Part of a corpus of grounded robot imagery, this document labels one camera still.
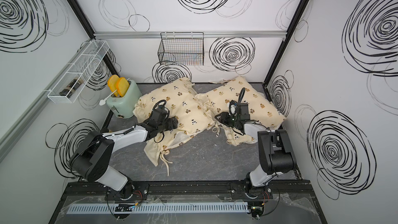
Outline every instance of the white wire basket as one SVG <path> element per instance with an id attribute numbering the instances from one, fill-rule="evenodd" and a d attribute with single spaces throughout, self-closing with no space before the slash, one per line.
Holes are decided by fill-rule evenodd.
<path id="1" fill-rule="evenodd" d="M 74 103 L 97 67 L 101 66 L 101 61 L 108 50 L 109 46 L 106 41 L 90 41 L 90 44 L 71 64 L 47 97 L 54 103 Z"/>

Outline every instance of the pillow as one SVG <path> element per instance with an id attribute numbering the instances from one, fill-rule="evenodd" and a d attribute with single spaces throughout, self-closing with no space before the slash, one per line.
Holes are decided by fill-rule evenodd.
<path id="1" fill-rule="evenodd" d="M 158 158 L 161 158 L 166 164 L 167 175 L 168 161 L 164 155 L 169 154 L 170 149 L 186 143 L 196 134 L 214 125 L 210 110 L 203 110 L 198 99 L 195 98 L 197 93 L 192 88 L 193 85 L 194 83 L 186 77 L 177 79 L 140 97 L 133 111 L 138 122 L 141 123 L 149 117 L 153 106 L 165 99 L 166 107 L 170 110 L 170 117 L 177 117 L 177 129 L 164 132 L 164 137 L 162 133 L 159 133 L 148 140 L 144 148 L 147 157 L 155 166 L 158 166 Z"/>
<path id="2" fill-rule="evenodd" d="M 238 101 L 239 93 L 242 87 L 246 88 L 243 102 L 249 104 L 250 118 L 258 121 L 260 124 L 269 127 L 271 130 L 279 128 L 285 120 L 285 116 L 281 114 L 261 93 L 257 92 L 244 77 L 238 76 L 221 87 L 213 89 L 207 93 L 200 93 L 195 96 L 201 103 L 201 107 L 211 110 L 213 119 L 221 112 L 228 112 L 229 102 L 231 100 Z M 222 126 L 228 143 L 234 146 L 240 143 L 256 143 L 257 140 L 248 135 L 236 134 L 232 128 Z"/>

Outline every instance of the marble surface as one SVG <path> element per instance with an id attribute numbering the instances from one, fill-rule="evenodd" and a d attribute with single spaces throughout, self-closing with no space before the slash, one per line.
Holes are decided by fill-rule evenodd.
<path id="1" fill-rule="evenodd" d="M 143 94 L 161 87 L 163 84 L 140 84 Z M 205 93 L 219 87 L 217 84 L 196 84 L 198 93 Z M 260 83 L 252 84 L 258 92 L 264 93 Z M 108 128 L 118 131 L 137 123 L 135 117 L 120 119 L 115 116 Z M 155 167 L 147 158 L 146 143 L 137 143 L 112 154 L 109 165 L 123 172 L 134 181 L 188 181 L 188 180 L 240 180 L 259 165 L 258 144 L 232 146 L 226 143 L 223 131 L 216 137 L 211 130 L 205 130 L 186 144 L 174 148 L 166 159 L 170 175 L 167 176 L 165 164 L 159 159 Z M 293 171 L 282 174 L 278 179 L 296 179 Z"/>

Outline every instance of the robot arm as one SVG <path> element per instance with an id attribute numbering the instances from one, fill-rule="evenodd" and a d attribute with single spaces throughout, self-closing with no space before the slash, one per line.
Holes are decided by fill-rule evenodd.
<path id="1" fill-rule="evenodd" d="M 70 158 L 69 166 L 87 181 L 100 182 L 119 191 L 121 198 L 129 198 L 134 186 L 128 183 L 128 177 L 109 166 L 109 160 L 112 153 L 121 148 L 176 129 L 178 120 L 169 118 L 170 111 L 165 104 L 165 100 L 157 102 L 149 118 L 134 127 L 111 133 L 90 132 Z"/>
<path id="2" fill-rule="evenodd" d="M 230 102 L 229 112 L 222 112 L 215 117 L 220 123 L 236 128 L 258 141 L 260 165 L 249 173 L 250 189 L 265 186 L 275 176 L 295 169 L 297 164 L 287 132 L 281 129 L 271 131 L 251 120 L 247 103 L 241 102 L 244 93 L 245 88 L 242 88 L 238 102 Z"/>

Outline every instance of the black wire basket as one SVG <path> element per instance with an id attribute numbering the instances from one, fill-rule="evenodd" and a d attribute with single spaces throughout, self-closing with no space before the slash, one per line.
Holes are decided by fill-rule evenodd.
<path id="1" fill-rule="evenodd" d="M 160 64 L 176 62 L 183 65 L 203 65 L 205 50 L 203 32 L 163 32 L 158 49 Z"/>

